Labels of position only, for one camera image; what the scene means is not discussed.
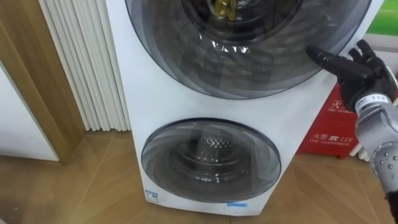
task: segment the red fire extinguisher box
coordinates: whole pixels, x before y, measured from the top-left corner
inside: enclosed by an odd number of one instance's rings
[[[357,145],[356,115],[345,109],[336,84],[317,118],[304,137],[297,154],[302,152],[338,156],[344,159]]]

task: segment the round glass door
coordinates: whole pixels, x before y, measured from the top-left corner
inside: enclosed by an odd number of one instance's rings
[[[230,99],[272,95],[319,72],[306,46],[339,53],[370,2],[126,0],[143,46],[170,76]]]
[[[269,190],[280,176],[279,153],[258,131],[222,119],[177,121],[146,142],[142,166],[162,189],[199,202],[226,203]]]

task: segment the white washing machine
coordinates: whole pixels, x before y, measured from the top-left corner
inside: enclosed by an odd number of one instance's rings
[[[107,0],[146,200],[258,215],[383,0]]]

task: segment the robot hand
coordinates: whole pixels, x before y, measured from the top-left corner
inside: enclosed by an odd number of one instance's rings
[[[340,84],[340,95],[347,110],[356,111],[358,100],[373,93],[387,96],[391,101],[397,91],[394,75],[384,62],[376,56],[365,40],[357,46],[362,51],[351,49],[353,61],[326,52],[318,47],[307,47],[307,54],[317,65],[334,74]]]
[[[370,156],[371,169],[398,223],[398,109],[391,103],[397,81],[366,41],[357,46],[362,55],[351,49],[353,61],[318,47],[306,50],[317,65],[337,76],[344,106],[358,115],[356,136]]]

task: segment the blue label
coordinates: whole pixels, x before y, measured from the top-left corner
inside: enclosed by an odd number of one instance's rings
[[[228,207],[241,207],[241,208],[246,208],[248,206],[247,203],[235,203],[235,202],[230,202],[227,203],[226,206]]]

